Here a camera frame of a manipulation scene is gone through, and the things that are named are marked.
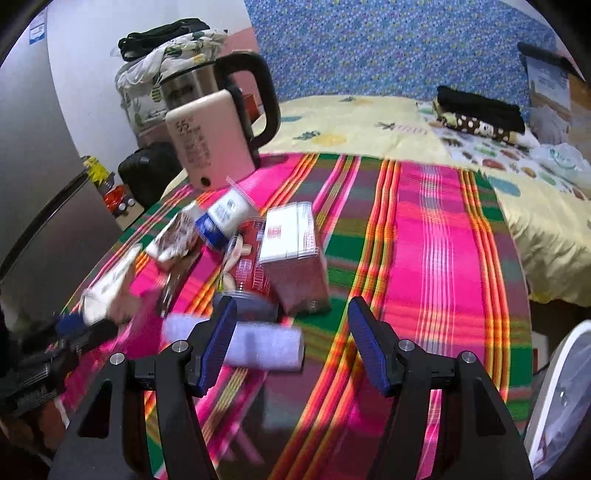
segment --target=cardboard box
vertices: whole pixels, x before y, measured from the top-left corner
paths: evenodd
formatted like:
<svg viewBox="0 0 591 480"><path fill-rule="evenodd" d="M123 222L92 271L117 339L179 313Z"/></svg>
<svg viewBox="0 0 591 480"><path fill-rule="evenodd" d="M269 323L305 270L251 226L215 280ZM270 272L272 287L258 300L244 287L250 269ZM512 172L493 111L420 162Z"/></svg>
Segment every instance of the cardboard box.
<svg viewBox="0 0 591 480"><path fill-rule="evenodd" d="M288 315L330 310L326 257L310 202L267 212L259 262Z"/></svg>

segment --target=black bag on floor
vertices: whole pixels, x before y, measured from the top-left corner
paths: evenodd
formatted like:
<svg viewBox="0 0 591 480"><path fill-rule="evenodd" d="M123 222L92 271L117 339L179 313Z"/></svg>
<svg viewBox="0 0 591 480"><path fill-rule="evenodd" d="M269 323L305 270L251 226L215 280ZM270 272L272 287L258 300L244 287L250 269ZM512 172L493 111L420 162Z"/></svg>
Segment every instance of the black bag on floor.
<svg viewBox="0 0 591 480"><path fill-rule="evenodd" d="M119 176L146 209L160 200L167 185L182 170L174 147L155 142L140 148L119 164Z"/></svg>

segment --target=bed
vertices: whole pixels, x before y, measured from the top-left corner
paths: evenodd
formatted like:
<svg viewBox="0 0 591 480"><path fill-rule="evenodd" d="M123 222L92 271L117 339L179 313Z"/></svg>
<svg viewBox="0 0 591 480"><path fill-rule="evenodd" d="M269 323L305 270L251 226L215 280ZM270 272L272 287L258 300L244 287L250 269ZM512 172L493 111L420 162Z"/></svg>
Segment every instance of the bed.
<svg viewBox="0 0 591 480"><path fill-rule="evenodd" d="M499 198L530 299L540 303L561 299L590 306L589 199L573 185L536 167L526 150L432 127L429 108L428 102L399 97L341 95L290 100L281 104L279 133L261 152L325 151L479 170ZM255 133L264 123L264 116L256 121ZM492 161L483 165L486 159Z"/></svg>

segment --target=blue patterned wall cloth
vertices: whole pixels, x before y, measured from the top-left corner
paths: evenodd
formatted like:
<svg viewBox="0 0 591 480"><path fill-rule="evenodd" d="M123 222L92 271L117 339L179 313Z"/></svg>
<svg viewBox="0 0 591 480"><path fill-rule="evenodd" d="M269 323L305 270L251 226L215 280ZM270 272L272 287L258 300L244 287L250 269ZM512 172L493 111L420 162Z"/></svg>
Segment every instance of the blue patterned wall cloth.
<svg viewBox="0 0 591 480"><path fill-rule="evenodd" d="M498 0L245 0L281 101L308 95L431 99L438 85L525 108L517 42L553 31Z"/></svg>

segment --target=table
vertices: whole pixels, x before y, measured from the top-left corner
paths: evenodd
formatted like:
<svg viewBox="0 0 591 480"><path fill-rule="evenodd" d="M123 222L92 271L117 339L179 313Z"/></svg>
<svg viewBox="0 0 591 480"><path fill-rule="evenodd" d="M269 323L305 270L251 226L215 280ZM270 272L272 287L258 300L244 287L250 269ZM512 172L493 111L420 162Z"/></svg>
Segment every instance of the table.
<svg viewBox="0 0 591 480"><path fill-rule="evenodd" d="M346 154L279 154L240 183L261 213L288 202L312 202L329 266L332 310L284 318L303 329L306 359L300 375L224 367L196 403L212 461L222 478L365 478L390 402L371 388L349 336L347 301L362 295L377 318L401 338L432 353L472 350L491 375L518 427L527 416L531 386L531 325L515 245L494 190L479 173L446 166ZM144 247L195 197L204 207L223 192L195 194L185 182L129 228L82 289L132 244ZM206 252L174 306L211 311L219 261ZM158 284L144 253L132 292ZM165 347L159 326L131 345L134 355ZM62 395L71 413L113 352L86 355ZM440 394L433 392L421 476L433 463ZM146 396L152 468L165 475L155 398Z"/></svg>

